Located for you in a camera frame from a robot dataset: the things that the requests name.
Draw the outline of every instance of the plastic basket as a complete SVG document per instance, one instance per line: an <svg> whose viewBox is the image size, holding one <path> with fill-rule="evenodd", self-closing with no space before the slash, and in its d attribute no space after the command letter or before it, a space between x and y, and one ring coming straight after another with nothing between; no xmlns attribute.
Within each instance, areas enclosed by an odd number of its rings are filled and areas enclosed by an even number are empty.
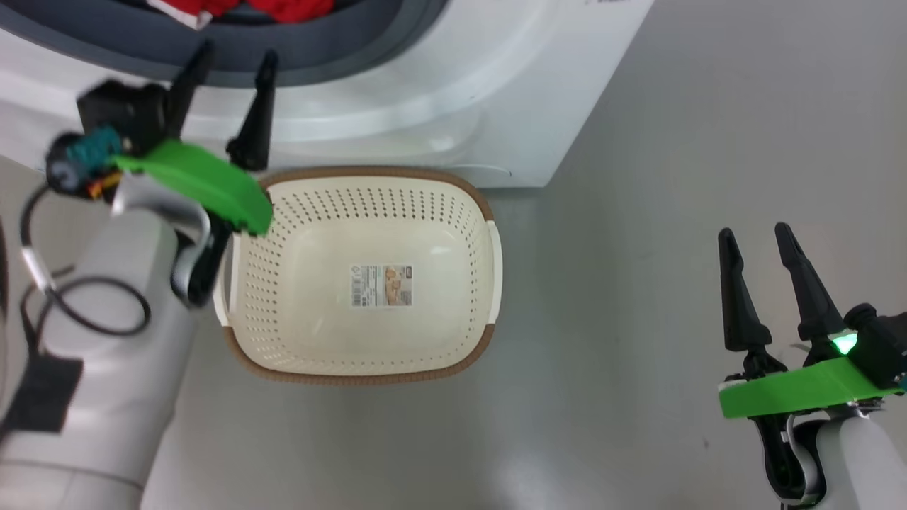
<svg viewBox="0 0 907 510"><path fill-rule="evenodd" d="M501 305L501 240L469 183L357 167L262 185L274 203L268 235L234 237L214 298L246 368L386 384L450 376L482 355Z"/></svg>

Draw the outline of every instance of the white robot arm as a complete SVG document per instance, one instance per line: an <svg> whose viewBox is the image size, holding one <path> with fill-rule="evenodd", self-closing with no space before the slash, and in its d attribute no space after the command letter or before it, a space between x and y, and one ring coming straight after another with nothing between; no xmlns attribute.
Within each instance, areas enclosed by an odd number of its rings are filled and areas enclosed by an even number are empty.
<svg viewBox="0 0 907 510"><path fill-rule="evenodd" d="M790 227L778 223L775 236L794 283L798 332L812 347L797 370L768 354L771 334L746 289L736 239L722 230L725 347L746 353L743 372L719 387L725 417L756 425L768 483L783 509L903 508L907 467L867 415L881 408L884 397L903 393L907 314L876 317L871 306L859 305L842 319ZM841 337L845 324L857 333ZM795 422L816 411L828 418Z"/></svg>
<svg viewBox="0 0 907 510"><path fill-rule="evenodd" d="M73 277L102 274L130 284L148 300L151 321L117 338L52 309L43 351L81 359L83 373L62 429L12 431L0 445L0 508L139 507L195 332L190 308L171 288L177 252L176 231L157 212L114 208ZM100 324L128 328L142 320L141 307L120 289L85 286L66 299Z"/></svg>
<svg viewBox="0 0 907 510"><path fill-rule="evenodd" d="M26 331L28 366L0 427L0 510L139 507L189 356L192 309L209 300L230 236L264 233L271 219L267 194L244 172L267 168L277 56L264 55L227 146L232 165L178 142L212 59L204 44L169 91L100 84L79 99L85 135L62 135L48 152L48 184L26 203L20 237L52 306ZM121 162L142 172L121 172ZM50 190L112 200L60 286L30 233Z"/></svg>

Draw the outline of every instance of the product label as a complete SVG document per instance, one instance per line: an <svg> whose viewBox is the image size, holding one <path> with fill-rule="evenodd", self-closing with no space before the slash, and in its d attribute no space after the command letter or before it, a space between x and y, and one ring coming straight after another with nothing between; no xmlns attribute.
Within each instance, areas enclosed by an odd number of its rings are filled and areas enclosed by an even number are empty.
<svg viewBox="0 0 907 510"><path fill-rule="evenodd" d="M349 279L353 308L413 306L413 266L355 265Z"/></svg>

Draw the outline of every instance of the barcode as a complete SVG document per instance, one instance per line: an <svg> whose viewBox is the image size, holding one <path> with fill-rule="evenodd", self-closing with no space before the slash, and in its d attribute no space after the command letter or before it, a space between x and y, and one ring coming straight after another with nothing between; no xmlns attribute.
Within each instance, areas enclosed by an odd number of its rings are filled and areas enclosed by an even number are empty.
<svg viewBox="0 0 907 510"><path fill-rule="evenodd" d="M353 278L353 306L362 306L362 279Z"/></svg>

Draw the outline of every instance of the black cable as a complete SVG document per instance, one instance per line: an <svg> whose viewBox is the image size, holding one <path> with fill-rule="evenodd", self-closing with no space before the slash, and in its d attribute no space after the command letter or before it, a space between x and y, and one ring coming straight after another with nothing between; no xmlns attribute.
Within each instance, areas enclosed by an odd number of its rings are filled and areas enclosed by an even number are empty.
<svg viewBox="0 0 907 510"><path fill-rule="evenodd" d="M75 266L66 266L51 272L51 277L54 279L61 278L73 272L74 269ZM28 314L28 300L37 289L37 285L34 283L30 284L25 289L25 292L22 293L22 298L19 299L19 318L22 320L22 330L25 333L25 344L28 346L29 353L37 353L38 351L38 340L41 338L41 331L44 329L44 320L47 319L47 312L50 311L52 305L51 301L46 301L38 313L38 320L32 322L32 318Z"/></svg>
<svg viewBox="0 0 907 510"><path fill-rule="evenodd" d="M37 190L32 193L32 196L29 197L28 201L25 202L25 206L22 210L22 218L19 220L19 239L22 242L22 248L25 249L34 249L32 245L32 216L34 214L34 208L37 206L38 202L45 196L45 194L51 190L51 187L47 184L41 185ZM129 329L111 329L105 326L100 326L94 322L91 322L89 319L86 319L82 314L75 311L70 307L66 301L63 300L63 295L67 292L72 291L82 285L87 284L100 284L108 285L111 287L116 287L121 290L132 294L141 305L142 319L139 323ZM42 292L47 294L47 298L50 301L50 304L55 305L57 308L63 311L70 319L78 322L82 326L101 333L103 335L110 335L112 337L130 337L135 335L145 328L148 327L148 324L151 322L151 305L148 303L148 300L142 296L136 288L129 285L128 283L117 280L111 277L106 276L86 276L69 281L59 289L54 289L53 287L48 289L41 289ZM42 310L42 320L39 320L39 324L43 322L43 317L46 315L46 310Z"/></svg>

